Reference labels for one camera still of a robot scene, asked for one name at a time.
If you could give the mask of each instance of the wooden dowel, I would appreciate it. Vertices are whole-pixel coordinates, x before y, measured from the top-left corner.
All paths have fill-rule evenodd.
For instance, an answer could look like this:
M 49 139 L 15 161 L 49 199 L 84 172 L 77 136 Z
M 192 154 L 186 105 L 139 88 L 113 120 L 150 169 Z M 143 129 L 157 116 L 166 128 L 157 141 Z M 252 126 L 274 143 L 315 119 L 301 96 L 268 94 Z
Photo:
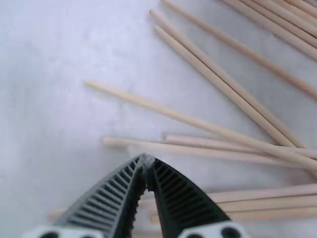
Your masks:
M 185 46 L 189 51 L 191 51 L 198 59 L 200 59 L 207 67 L 209 67 L 214 73 L 216 73 L 220 79 L 222 79 L 226 84 L 228 84 L 239 96 L 241 96 L 247 103 L 249 103 L 255 110 L 257 110 L 268 122 L 271 123 L 277 130 L 279 130 L 278 135 L 274 138 L 277 140 L 282 134 L 282 141 L 287 139 L 286 143 L 283 143 L 286 146 L 295 145 L 297 147 L 305 147 L 303 143 L 296 138 L 290 130 L 273 115 L 266 107 L 264 107 L 258 100 L 256 100 L 247 90 L 240 86 L 233 78 L 231 78 L 219 65 L 217 65 L 210 57 L 208 57 L 203 51 L 201 51 L 197 46 L 188 41 L 182 34 L 175 30 L 168 21 L 159 16 L 155 11 L 150 10 L 150 14 L 163 26 L 163 28 L 178 42 Z M 272 136 L 276 134 L 276 131 L 273 130 L 271 133 Z
M 179 113 L 174 111 L 173 109 L 170 109 L 169 107 L 151 102 L 149 100 L 145 100 L 142 97 L 138 97 L 135 95 L 132 95 L 130 93 L 119 91 L 117 89 L 102 85 L 97 82 L 88 81 L 86 82 L 86 85 L 93 87 L 95 89 L 98 89 L 100 91 L 103 91 L 108 94 L 112 94 L 114 96 L 117 96 L 121 99 L 124 99 L 128 102 L 135 103 L 139 106 L 146 107 L 154 112 L 160 113 L 162 115 L 165 115 L 167 117 L 170 117 L 172 119 L 181 121 L 183 123 L 186 123 L 188 125 L 195 126 L 197 128 L 200 128 L 202 130 L 216 133 L 218 135 L 222 135 L 223 137 L 235 141 L 237 143 L 245 144 L 247 146 L 256 148 L 258 150 L 261 150 L 263 152 L 269 153 L 271 155 L 277 156 L 282 158 L 285 161 L 291 162 L 291 163 L 297 163 L 299 165 L 302 165 L 305 168 L 308 168 L 309 170 L 317 170 L 317 161 L 312 160 L 308 157 L 297 155 L 295 153 L 282 150 L 274 145 L 271 145 L 269 143 L 256 140 L 254 138 L 236 133 L 234 131 L 231 131 L 227 128 L 224 128 L 222 126 L 219 126 L 217 124 L 206 122 L 203 120 L 200 120 L 196 117 Z
M 317 1 L 316 0 L 305 0 L 309 5 L 312 5 L 313 7 L 317 7 Z
M 308 13 L 309 15 L 317 18 L 317 9 L 312 5 L 302 1 L 302 0 L 285 0 L 288 3 L 298 7 L 299 9 L 303 10 L 304 12 Z
M 228 212 L 227 216 L 233 221 L 271 221 L 282 219 L 299 219 L 317 216 L 317 207 L 301 207 L 288 209 L 273 209 L 245 212 Z M 159 216 L 151 216 L 152 225 L 159 225 Z
M 226 150 L 244 153 L 261 153 L 259 150 L 250 148 L 248 146 L 242 146 L 237 143 L 195 136 L 167 134 L 165 136 L 164 143 L 209 148 L 214 150 Z M 317 160 L 317 150 L 291 148 L 285 146 L 279 146 L 279 148 L 292 151 L 294 153 Z
M 239 96 L 228 84 L 223 82 L 221 78 L 211 71 L 203 62 L 196 58 L 189 50 L 178 43 L 174 38 L 168 35 L 159 27 L 155 27 L 157 34 L 168 43 L 177 53 L 179 53 L 187 62 L 189 62 L 196 70 L 205 76 L 212 84 L 214 84 L 223 94 L 225 94 L 232 102 L 234 102 L 241 110 L 251 117 L 264 131 L 266 131 L 279 144 L 295 147 L 279 130 L 277 130 L 270 122 L 268 122 L 257 110 Z
M 279 8 L 281 8 L 283 11 L 289 12 L 288 10 L 281 7 L 280 5 L 278 5 L 274 2 L 270 2 L 269 0 L 265 0 L 265 1 L 261 0 L 260 1 L 261 3 L 259 3 L 258 0 L 240 0 L 240 1 L 243 2 L 244 4 L 248 5 L 249 7 L 251 7 L 253 10 L 257 11 L 258 13 L 261 13 L 263 16 L 267 17 L 271 21 L 275 22 L 277 25 L 283 27 L 284 29 L 286 29 L 289 32 L 293 33 L 294 35 L 298 36 L 299 38 L 306 41 L 310 45 L 314 46 L 315 48 L 317 47 L 317 39 L 314 36 L 307 33 L 306 31 L 302 30 L 301 28 L 297 27 L 296 25 L 293 25 L 291 22 L 283 19 L 279 15 L 274 14 L 270 10 L 266 9 L 266 5 L 268 4 L 269 6 L 271 6 L 271 3 L 272 3 L 276 6 L 278 6 Z M 299 18 L 294 14 L 292 14 L 292 15 L 293 15 L 293 19 Z M 300 19 L 300 21 L 304 22 L 304 24 L 308 24 L 307 22 L 305 22 L 301 18 L 299 18 L 299 19 Z
M 317 28 L 314 25 L 312 25 L 309 22 L 304 21 L 303 19 L 301 19 L 297 15 L 291 13 L 290 11 L 286 10 L 285 8 L 281 7 L 277 3 L 275 3 L 275 2 L 273 2 L 271 0 L 265 0 L 265 1 L 263 1 L 263 0 L 252 0 L 252 1 L 256 2 L 257 4 L 259 4 L 259 5 L 263 6 L 263 7 L 265 7 L 269 11 L 271 11 L 271 12 L 275 13 L 276 15 L 284 18 L 285 20 L 293 23 L 294 25 L 296 25 L 300 29 L 303 29 L 304 31 L 310 33 L 311 35 L 313 35 L 315 37 L 317 36 Z
M 297 165 L 281 162 L 276 160 L 275 157 L 269 157 L 265 155 L 248 154 L 223 150 L 212 150 L 205 148 L 196 148 L 181 145 L 169 145 L 157 142 L 129 140 L 116 137 L 104 136 L 102 138 L 103 145 L 112 147 L 127 147 L 127 146 L 139 146 L 142 149 L 156 150 L 159 152 L 174 153 L 180 155 L 200 156 L 213 159 L 224 159 L 232 161 L 240 161 L 247 163 L 269 164 L 274 166 L 298 168 Z
M 267 188 L 255 190 L 240 190 L 228 192 L 208 193 L 215 203 L 234 202 L 243 200 L 254 200 L 264 198 L 291 197 L 317 194 L 317 183 L 296 185 L 281 188 Z M 139 208 L 152 210 L 155 207 L 154 199 L 141 199 Z
M 184 17 L 186 17 L 188 20 L 192 21 L 193 23 L 195 23 L 196 25 L 198 25 L 199 27 L 204 29 L 205 31 L 213 34 L 215 37 L 217 37 L 218 39 L 220 39 L 221 41 L 223 41 L 227 45 L 235 48 L 239 52 L 250 57 L 251 59 L 253 59 L 257 63 L 263 65 L 267 69 L 271 70 L 272 72 L 274 72 L 278 76 L 282 77 L 284 80 L 293 84 L 295 87 L 301 89 L 306 94 L 310 95 L 315 100 L 317 100 L 317 89 L 315 87 L 312 87 L 310 84 L 308 84 L 304 80 L 302 80 L 298 77 L 295 77 L 295 76 L 289 74 L 288 72 L 286 72 L 285 70 L 283 70 L 281 67 L 270 63 L 270 61 L 267 58 L 254 52 L 253 50 L 251 50 L 250 48 L 248 48 L 244 44 L 242 44 L 239 41 L 237 41 L 236 39 L 232 38 L 231 36 L 224 34 L 220 30 L 218 30 L 217 28 L 209 26 L 208 24 L 204 23 L 203 21 L 197 19 L 196 17 L 194 17 L 193 15 L 184 11 L 182 8 L 176 6 L 175 4 L 171 3 L 170 1 L 163 0 L 162 2 L 165 5 L 167 5 L 168 7 L 170 7 L 171 9 L 173 9 L 174 11 L 176 11 L 176 12 L 180 13 L 181 15 L 183 15 Z
M 317 196 L 297 196 L 224 202 L 218 206 L 225 212 L 317 207 Z
M 293 35 L 289 31 L 285 30 L 284 28 L 280 27 L 276 23 L 272 22 L 271 20 L 267 19 L 265 16 L 261 15 L 260 13 L 254 11 L 249 6 L 245 5 L 243 2 L 239 0 L 222 0 L 228 5 L 235 8 L 240 13 L 244 14 L 245 16 L 252 19 L 254 22 L 261 25 L 266 30 L 274 33 L 284 41 L 288 42 L 289 44 L 293 45 L 297 49 L 301 50 L 302 52 L 306 53 L 308 56 L 312 57 L 313 59 L 317 60 L 317 49 L 313 46 L 309 45 L 305 41 L 301 40 L 297 36 Z
M 279 4 L 283 8 L 289 10 L 293 14 L 297 15 L 298 17 L 302 18 L 303 20 L 309 22 L 310 24 L 317 26 L 317 19 L 313 16 L 309 15 L 308 13 L 304 12 L 303 10 L 289 4 L 285 0 L 273 0 L 275 3 Z

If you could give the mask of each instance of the screw hole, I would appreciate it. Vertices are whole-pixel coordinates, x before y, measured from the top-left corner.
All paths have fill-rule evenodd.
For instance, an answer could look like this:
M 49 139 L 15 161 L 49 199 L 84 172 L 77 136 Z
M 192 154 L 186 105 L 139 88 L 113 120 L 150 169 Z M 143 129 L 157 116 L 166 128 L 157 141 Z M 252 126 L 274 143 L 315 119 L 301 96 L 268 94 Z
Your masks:
M 199 234 L 190 234 L 186 238 L 204 238 L 204 237 Z
M 40 238 L 58 238 L 58 233 L 57 232 L 47 232 L 43 234 Z
M 221 231 L 223 238 L 240 238 L 241 235 L 239 231 L 232 227 L 223 228 Z

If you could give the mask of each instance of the white table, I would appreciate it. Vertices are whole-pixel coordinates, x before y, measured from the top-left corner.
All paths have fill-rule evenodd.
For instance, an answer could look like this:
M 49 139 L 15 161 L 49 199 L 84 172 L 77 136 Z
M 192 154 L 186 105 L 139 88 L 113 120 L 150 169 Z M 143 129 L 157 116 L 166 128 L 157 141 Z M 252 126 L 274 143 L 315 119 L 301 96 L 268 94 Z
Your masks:
M 317 86 L 317 63 L 219 1 L 178 3 L 288 72 Z M 103 148 L 102 135 L 160 140 L 163 132 L 213 136 L 83 86 L 93 79 L 242 134 L 270 138 L 153 31 L 148 10 L 175 27 L 309 147 L 317 103 L 212 35 L 149 0 L 7 0 L 0 3 L 0 230 L 47 223 L 133 156 Z M 206 191 L 312 182 L 304 171 L 161 153 Z M 145 214 L 136 229 L 154 231 Z M 256 238 L 315 237 L 317 219 L 243 223 Z

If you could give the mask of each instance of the wooden stick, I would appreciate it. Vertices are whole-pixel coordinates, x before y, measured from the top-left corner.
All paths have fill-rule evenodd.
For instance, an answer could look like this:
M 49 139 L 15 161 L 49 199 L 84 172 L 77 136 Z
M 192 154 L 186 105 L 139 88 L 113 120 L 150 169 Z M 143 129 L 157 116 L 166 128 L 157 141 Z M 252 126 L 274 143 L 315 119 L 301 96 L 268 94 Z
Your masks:
M 317 7 L 317 1 L 316 0 L 305 0 L 309 5 L 312 5 L 313 7 Z
M 233 221 L 271 221 L 281 219 L 299 219 L 317 216 L 317 207 L 301 207 L 288 209 L 274 209 L 266 211 L 228 212 Z M 151 216 L 152 225 L 159 225 L 159 216 Z
M 298 7 L 299 9 L 303 10 L 304 12 L 308 13 L 309 15 L 317 18 L 317 9 L 312 5 L 302 1 L 302 0 L 285 0 L 288 3 Z
M 214 84 L 221 92 L 223 92 L 232 102 L 234 102 L 241 110 L 251 117 L 264 131 L 266 131 L 279 144 L 295 147 L 280 131 L 278 131 L 270 122 L 268 122 L 258 111 L 248 104 L 239 96 L 232 88 L 228 86 L 221 78 L 211 71 L 203 62 L 190 53 L 185 47 L 168 35 L 159 27 L 155 27 L 157 34 L 165 40 L 176 52 L 178 52 L 186 61 L 188 61 L 196 70 L 205 76 L 212 84 Z
M 310 194 L 317 194 L 317 183 L 281 188 L 216 192 L 208 193 L 207 195 L 215 203 L 224 203 L 275 197 L 303 196 Z M 152 210 L 153 207 L 155 207 L 155 199 L 141 199 L 139 201 L 140 209 Z
M 223 150 L 211 150 L 205 148 L 196 148 L 181 145 L 169 145 L 157 142 L 140 141 L 140 140 L 128 140 L 116 137 L 104 136 L 102 138 L 103 145 L 113 147 L 127 147 L 127 146 L 140 146 L 146 149 L 154 149 L 159 152 L 175 153 L 189 156 L 201 156 L 213 159 L 224 159 L 232 161 L 241 161 L 248 163 L 269 164 L 282 167 L 299 168 L 297 165 L 281 162 L 276 160 L 275 157 L 269 157 L 265 155 L 247 154 L 241 152 L 223 151 Z
M 219 203 L 218 206 L 225 212 L 317 207 L 317 195 L 225 202 Z
M 293 14 L 297 15 L 298 17 L 304 19 L 305 21 L 309 22 L 310 24 L 317 26 L 317 19 L 313 16 L 309 15 L 308 13 L 304 12 L 303 10 L 289 4 L 285 0 L 273 0 L 275 3 L 279 4 L 283 8 L 289 10 Z
M 167 134 L 165 136 L 164 143 L 201 147 L 201 148 L 208 148 L 208 149 L 214 149 L 214 150 L 226 150 L 226 151 L 235 151 L 235 152 L 244 152 L 244 153 L 261 153 L 259 150 L 250 148 L 248 146 L 242 146 L 237 143 L 232 143 L 232 142 L 223 141 L 223 140 L 209 139 L 209 138 L 186 136 L 186 135 Z M 317 150 L 291 148 L 291 147 L 285 147 L 285 146 L 279 146 L 279 148 L 292 151 L 294 153 L 317 160 Z
M 286 143 L 283 143 L 286 146 L 294 147 L 294 145 L 295 145 L 297 147 L 305 147 L 303 145 L 303 143 L 301 143 L 299 139 L 297 139 L 294 135 L 292 135 L 290 130 L 279 119 L 276 118 L 275 115 L 273 115 L 266 107 L 264 107 L 259 101 L 257 101 L 247 90 L 245 90 L 242 86 L 240 86 L 233 78 L 231 78 L 219 65 L 217 65 L 203 51 L 201 51 L 197 46 L 195 46 L 193 43 L 188 41 L 177 30 L 175 30 L 169 24 L 169 22 L 167 22 L 165 19 L 163 19 L 161 16 L 159 16 L 152 9 L 150 10 L 150 14 L 157 21 L 160 22 L 160 24 L 163 26 L 163 28 L 169 34 L 171 34 L 171 36 L 173 36 L 178 42 L 180 42 L 189 51 L 191 51 L 207 67 L 209 67 L 213 72 L 215 72 L 215 74 L 217 74 L 220 79 L 222 79 L 226 84 L 228 84 L 235 92 L 237 92 L 237 94 L 239 96 L 241 96 L 247 103 L 249 103 L 255 110 L 257 110 L 265 119 L 267 119 L 268 122 L 270 122 L 272 126 L 274 126 L 277 130 L 279 130 L 278 136 L 275 136 L 276 140 L 281 136 L 280 134 L 282 134 L 283 140 L 281 140 L 280 143 L 285 141 L 285 138 L 286 138 L 287 139 L 287 141 L 285 141 Z M 273 130 L 271 135 L 273 136 L 275 134 L 276 134 L 276 130 Z
M 235 48 L 239 52 L 241 52 L 244 55 L 250 57 L 251 59 L 253 59 L 257 63 L 263 65 L 267 69 L 271 70 L 272 72 L 274 72 L 278 76 L 282 77 L 284 80 L 286 80 L 289 83 L 293 84 L 294 86 L 296 86 L 297 88 L 301 89 L 306 94 L 310 95 L 315 100 L 317 100 L 317 89 L 312 87 L 311 85 L 309 85 L 304 80 L 302 80 L 302 79 L 300 79 L 298 77 L 295 77 L 295 76 L 289 74 L 288 72 L 286 72 L 285 70 L 283 70 L 281 67 L 270 63 L 267 58 L 265 58 L 265 57 L 259 55 L 258 53 L 254 52 L 253 50 L 251 50 L 250 48 L 248 48 L 244 44 L 242 44 L 239 41 L 237 41 L 236 39 L 230 37 L 229 35 L 224 34 L 220 30 L 218 30 L 217 28 L 209 26 L 208 24 L 204 23 L 203 21 L 195 18 L 193 15 L 191 15 L 188 12 L 184 11 L 180 7 L 174 5 L 170 1 L 163 0 L 162 2 L 165 5 L 167 5 L 168 7 L 170 7 L 171 9 L 173 9 L 174 11 L 176 11 L 176 12 L 180 13 L 181 15 L 183 15 L 184 17 L 186 17 L 188 20 L 192 21 L 193 23 L 195 23 L 196 25 L 198 25 L 199 27 L 204 29 L 205 31 L 213 34 L 215 37 L 217 37 L 218 39 L 220 39 L 221 41 L 223 41 L 227 45 Z
M 176 112 L 166 106 L 156 104 L 154 102 L 145 100 L 141 97 L 132 95 L 130 93 L 119 91 L 114 88 L 110 88 L 108 86 L 104 86 L 102 84 L 96 83 L 96 82 L 86 82 L 86 85 L 90 87 L 94 87 L 95 89 L 98 89 L 100 91 L 103 91 L 108 94 L 112 94 L 114 96 L 117 96 L 121 99 L 127 100 L 128 102 L 135 103 L 139 106 L 146 107 L 154 112 L 160 113 L 162 115 L 165 115 L 167 117 L 170 117 L 172 119 L 181 121 L 183 123 L 186 123 L 188 125 L 195 126 L 197 128 L 200 128 L 202 130 L 216 133 L 219 135 L 222 135 L 225 138 L 228 138 L 229 140 L 235 141 L 237 143 L 245 144 L 250 147 L 259 149 L 263 152 L 272 154 L 274 156 L 280 157 L 284 159 L 285 161 L 291 162 L 291 163 L 298 163 L 299 165 L 302 165 L 305 168 L 308 168 L 310 170 L 317 170 L 317 161 L 312 160 L 308 157 L 297 155 L 295 153 L 282 150 L 274 145 L 271 145 L 269 143 L 256 140 L 254 138 L 236 133 L 234 131 L 231 131 L 227 128 L 224 128 L 222 126 L 219 126 L 217 124 L 206 122 L 203 120 L 200 120 L 196 117 Z
M 317 49 L 313 46 L 309 45 L 302 39 L 298 38 L 297 36 L 293 35 L 289 31 L 285 30 L 284 28 L 280 27 L 276 23 L 272 22 L 271 20 L 267 19 L 263 15 L 259 14 L 258 12 L 254 11 L 252 8 L 245 5 L 243 2 L 239 0 L 223 0 L 228 5 L 232 6 L 242 14 L 246 15 L 254 22 L 261 25 L 266 30 L 274 33 L 284 41 L 288 42 L 289 44 L 293 45 L 297 49 L 301 50 L 302 52 L 306 53 L 313 59 L 317 60 Z
M 298 36 L 302 40 L 306 41 L 307 43 L 311 44 L 314 47 L 317 47 L 317 39 L 307 33 L 306 31 L 302 30 L 301 28 L 297 27 L 296 25 L 293 25 L 291 22 L 283 19 L 278 14 L 275 15 L 273 12 L 267 10 L 266 8 L 270 9 L 268 6 L 271 6 L 272 4 L 276 5 L 278 8 L 273 9 L 281 9 L 283 11 L 286 11 L 287 13 L 291 14 L 293 16 L 293 20 L 299 19 L 301 22 L 304 22 L 305 25 L 308 25 L 307 22 L 299 18 L 298 16 L 292 14 L 288 10 L 284 9 L 280 5 L 276 4 L 275 2 L 271 2 L 270 0 L 240 0 L 244 4 L 248 5 L 258 13 L 261 13 L 263 16 L 267 17 L 271 21 L 275 22 L 277 25 L 283 27 L 284 29 L 288 30 L 289 32 L 293 33 L 294 35 Z
M 271 12 L 275 13 L 276 15 L 284 18 L 285 20 L 293 23 L 294 25 L 298 26 L 300 29 L 303 29 L 304 31 L 312 34 L 313 36 L 315 36 L 315 37 L 317 36 L 317 28 L 314 25 L 310 24 L 309 22 L 304 21 L 303 19 L 301 19 L 297 15 L 291 13 L 290 11 L 286 10 L 285 8 L 281 7 L 277 3 L 275 3 L 275 2 L 273 2 L 271 0 L 265 0 L 265 1 L 263 1 L 263 0 L 252 0 L 252 1 L 256 2 L 259 5 L 262 5 L 263 7 L 268 9 L 269 11 L 271 11 Z

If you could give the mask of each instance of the pile of sticks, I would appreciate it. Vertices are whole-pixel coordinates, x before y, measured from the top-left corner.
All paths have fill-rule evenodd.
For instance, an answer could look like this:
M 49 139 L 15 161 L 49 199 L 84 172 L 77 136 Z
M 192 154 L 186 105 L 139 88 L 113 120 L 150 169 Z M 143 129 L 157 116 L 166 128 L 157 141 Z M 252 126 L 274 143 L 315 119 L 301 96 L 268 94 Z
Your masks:
M 317 60 L 317 9 L 313 6 L 301 0 L 223 1 Z M 265 66 L 317 100 L 317 89 L 302 79 L 270 63 L 265 57 L 215 27 L 197 19 L 173 3 L 167 0 L 162 2 L 174 12 L 180 13 L 186 19 L 225 42 L 228 46 Z M 161 27 L 155 26 L 157 34 L 252 118 L 280 146 L 241 135 L 214 123 L 177 112 L 136 95 L 89 81 L 86 82 L 86 85 L 90 87 L 207 132 L 218 134 L 226 139 L 225 141 L 168 134 L 163 143 L 158 143 L 106 136 L 103 138 L 105 146 L 126 147 L 134 145 L 141 146 L 145 150 L 158 149 L 168 153 L 203 156 L 213 159 L 295 167 L 306 169 L 316 175 L 317 150 L 306 149 L 304 144 L 293 135 L 283 122 L 230 77 L 213 59 L 178 32 L 166 19 L 152 9 L 150 10 L 150 15 L 161 25 Z M 233 220 L 272 220 L 317 216 L 316 183 L 285 188 L 211 193 L 209 196 Z M 157 211 L 152 210 L 155 207 L 154 203 L 153 199 L 143 199 L 140 201 L 139 209 L 149 211 L 152 215 L 151 222 L 158 224 Z M 63 209 L 54 211 L 50 215 L 57 216 L 61 212 L 63 212 Z

